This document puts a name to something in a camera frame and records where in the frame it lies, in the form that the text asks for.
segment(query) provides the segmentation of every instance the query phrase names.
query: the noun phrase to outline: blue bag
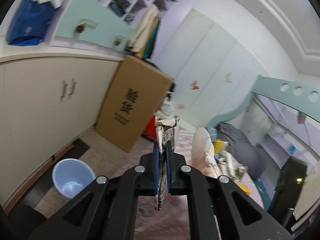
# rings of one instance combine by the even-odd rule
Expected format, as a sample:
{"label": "blue bag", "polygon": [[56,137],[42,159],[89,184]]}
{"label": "blue bag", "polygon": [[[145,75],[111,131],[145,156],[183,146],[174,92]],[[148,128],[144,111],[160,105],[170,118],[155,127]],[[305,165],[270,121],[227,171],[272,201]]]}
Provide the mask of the blue bag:
{"label": "blue bag", "polygon": [[9,45],[38,45],[43,41],[47,27],[55,12],[50,2],[38,4],[22,0],[7,32]]}

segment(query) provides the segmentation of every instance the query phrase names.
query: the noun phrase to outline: white wardrobe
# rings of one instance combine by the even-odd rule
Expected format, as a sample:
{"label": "white wardrobe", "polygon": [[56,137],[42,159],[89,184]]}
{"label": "white wardrobe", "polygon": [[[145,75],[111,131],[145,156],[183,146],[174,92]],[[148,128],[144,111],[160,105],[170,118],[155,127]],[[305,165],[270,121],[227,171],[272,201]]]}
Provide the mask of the white wardrobe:
{"label": "white wardrobe", "polygon": [[268,76],[244,46],[194,9],[154,63],[175,78],[174,114],[195,127],[237,108],[257,76]]}

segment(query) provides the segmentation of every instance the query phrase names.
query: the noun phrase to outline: metal screw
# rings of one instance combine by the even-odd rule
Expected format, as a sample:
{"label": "metal screw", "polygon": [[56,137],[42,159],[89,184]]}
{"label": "metal screw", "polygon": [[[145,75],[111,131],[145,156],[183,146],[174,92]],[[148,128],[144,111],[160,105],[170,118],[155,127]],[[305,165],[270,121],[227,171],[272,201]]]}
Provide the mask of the metal screw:
{"label": "metal screw", "polygon": [[184,172],[189,172],[189,171],[191,171],[191,167],[188,165],[183,165],[183,166],[181,166],[181,170]]}
{"label": "metal screw", "polygon": [[76,27],[76,29],[75,29],[75,31],[76,31],[76,33],[83,33],[84,31],[85,31],[85,25],[84,25],[84,23],[82,23],[82,24],[79,24],[77,27]]}
{"label": "metal screw", "polygon": [[219,180],[222,183],[228,183],[230,179],[229,179],[229,177],[227,177],[225,175],[222,175],[222,176],[219,177]]}
{"label": "metal screw", "polygon": [[121,44],[122,40],[121,39],[116,39],[114,42],[114,45],[117,47]]}
{"label": "metal screw", "polygon": [[96,178],[96,182],[98,183],[98,184],[105,184],[106,182],[107,182],[107,177],[105,177],[105,176],[99,176],[99,177],[97,177]]}
{"label": "metal screw", "polygon": [[141,166],[141,165],[138,165],[138,166],[136,166],[136,167],[134,168],[134,170],[135,170],[136,172],[144,172],[146,169],[145,169],[145,167],[143,167],[143,166]]}

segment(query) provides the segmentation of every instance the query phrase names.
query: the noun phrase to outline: butterfly decoration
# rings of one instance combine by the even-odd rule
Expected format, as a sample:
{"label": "butterfly decoration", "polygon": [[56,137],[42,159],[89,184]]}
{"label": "butterfly decoration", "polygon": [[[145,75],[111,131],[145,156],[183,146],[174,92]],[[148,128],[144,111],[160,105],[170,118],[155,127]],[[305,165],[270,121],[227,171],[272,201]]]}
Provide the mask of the butterfly decoration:
{"label": "butterfly decoration", "polygon": [[191,89],[192,89],[192,90],[200,89],[200,87],[198,87],[197,84],[198,84],[198,81],[197,81],[197,80],[193,81],[193,82],[190,84]]}
{"label": "butterfly decoration", "polygon": [[226,74],[224,77],[226,78],[226,83],[232,83],[231,78],[230,78],[231,77],[231,72]]}
{"label": "butterfly decoration", "polygon": [[177,108],[178,108],[178,109],[185,109],[186,107],[185,107],[184,104],[178,104],[178,105],[177,105]]}

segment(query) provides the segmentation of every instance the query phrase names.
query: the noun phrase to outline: light blue trash bin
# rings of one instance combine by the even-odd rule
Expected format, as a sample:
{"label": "light blue trash bin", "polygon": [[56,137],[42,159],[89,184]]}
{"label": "light blue trash bin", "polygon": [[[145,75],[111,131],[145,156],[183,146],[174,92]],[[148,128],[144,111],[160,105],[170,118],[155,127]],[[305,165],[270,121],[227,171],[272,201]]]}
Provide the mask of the light blue trash bin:
{"label": "light blue trash bin", "polygon": [[52,171],[54,186],[67,199],[75,197],[95,178],[96,175],[86,163],[72,158],[59,161]]}

